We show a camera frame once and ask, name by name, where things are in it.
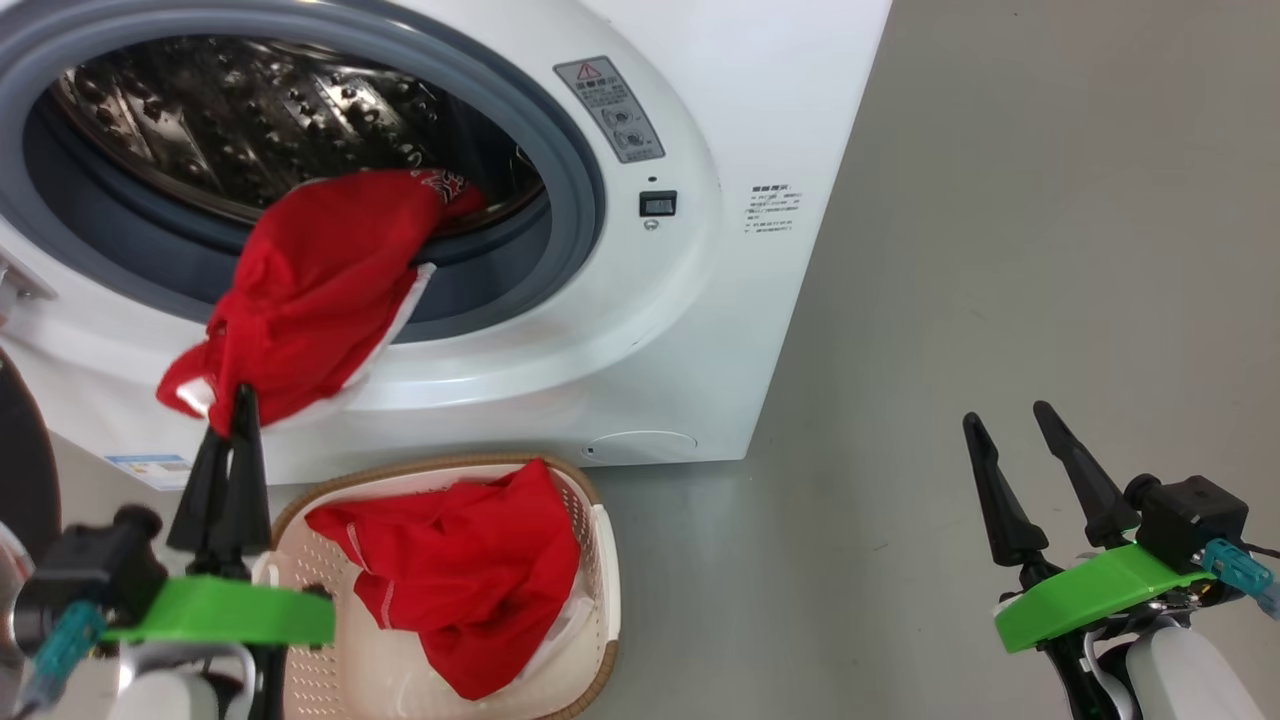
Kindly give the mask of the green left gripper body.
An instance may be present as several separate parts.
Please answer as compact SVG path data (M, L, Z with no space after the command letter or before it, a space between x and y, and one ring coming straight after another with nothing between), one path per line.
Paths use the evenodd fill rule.
M113 626L106 643L325 646L335 641L333 601L291 588L219 577L166 580L147 612Z

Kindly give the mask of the red sports garment white trim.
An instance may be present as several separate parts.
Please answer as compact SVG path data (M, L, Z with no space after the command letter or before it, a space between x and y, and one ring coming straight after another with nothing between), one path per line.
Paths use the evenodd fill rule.
M252 228L204 340L166 369L157 401L221 434L241 386L256 393L266 428L337 413L422 297L435 272L417 260L424 245L485 206L481 190L443 169L293 188Z
M328 503L305 520L358 566L355 594L376 625L413 633L467 701L529 678L594 606L570 511L540 459L494 480Z

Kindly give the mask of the black round glass washer door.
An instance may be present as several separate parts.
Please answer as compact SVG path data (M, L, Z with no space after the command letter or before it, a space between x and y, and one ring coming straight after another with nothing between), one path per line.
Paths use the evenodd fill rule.
M15 361L0 348L0 523L41 560L61 533L52 442Z

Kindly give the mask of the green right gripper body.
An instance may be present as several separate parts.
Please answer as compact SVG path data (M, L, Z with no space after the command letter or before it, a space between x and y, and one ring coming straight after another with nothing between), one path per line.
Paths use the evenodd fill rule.
M1179 573L1139 544L1106 550L1074 568L1043 559L1020 570L1023 592L996 615L995 628L1007 653L1033 650L1157 596L1212 579L1204 570Z

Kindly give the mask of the cream perforated laundry basket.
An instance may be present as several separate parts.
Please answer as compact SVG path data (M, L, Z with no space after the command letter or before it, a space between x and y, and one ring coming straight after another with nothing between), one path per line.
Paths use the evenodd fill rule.
M493 480L530 454L429 457L346 474L296 498L273 525L253 579L287 589L317 587L335 606L335 641L289 650L282 661L280 720L575 720L603 692L620 652L622 593L611 518L584 469L547 456L582 552L591 607L584 624L527 679L484 700L458 696L408 632L385 630L357 598L356 562L312 532L306 515L326 503L435 492L458 480Z

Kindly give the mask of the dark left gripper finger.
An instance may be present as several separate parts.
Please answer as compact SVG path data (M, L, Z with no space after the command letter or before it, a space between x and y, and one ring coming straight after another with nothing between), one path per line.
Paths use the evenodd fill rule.
M227 505L227 475L230 441L209 427L170 523L166 546L195 556L227 551L223 515Z
M271 538L259 396L251 386L237 388L228 433L221 437L230 441L223 515L227 551L195 556L195 573L247 580L244 557L261 553Z

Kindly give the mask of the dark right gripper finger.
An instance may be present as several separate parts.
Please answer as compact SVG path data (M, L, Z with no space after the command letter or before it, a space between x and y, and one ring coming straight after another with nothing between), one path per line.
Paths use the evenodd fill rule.
M1001 568L1018 568L1021 589L1028 591L1051 575L1044 557L1048 538L1030 521L1012 492L998 464L998 448L980 416L968 413L963 429L992 561Z
M1068 474L1085 519L1084 533L1091 546L1114 550L1129 544L1126 533L1139 527L1139 512L1125 501L1107 471L1050 402L1036 401L1033 413L1050 452Z

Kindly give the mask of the white front-load washing machine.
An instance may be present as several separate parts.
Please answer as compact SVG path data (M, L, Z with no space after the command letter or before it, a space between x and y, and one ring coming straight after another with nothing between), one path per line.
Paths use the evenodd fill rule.
M261 210L447 167L411 318L268 479L461 451L742 457L893 0L0 0L0 348L47 428L184 483L155 396Z

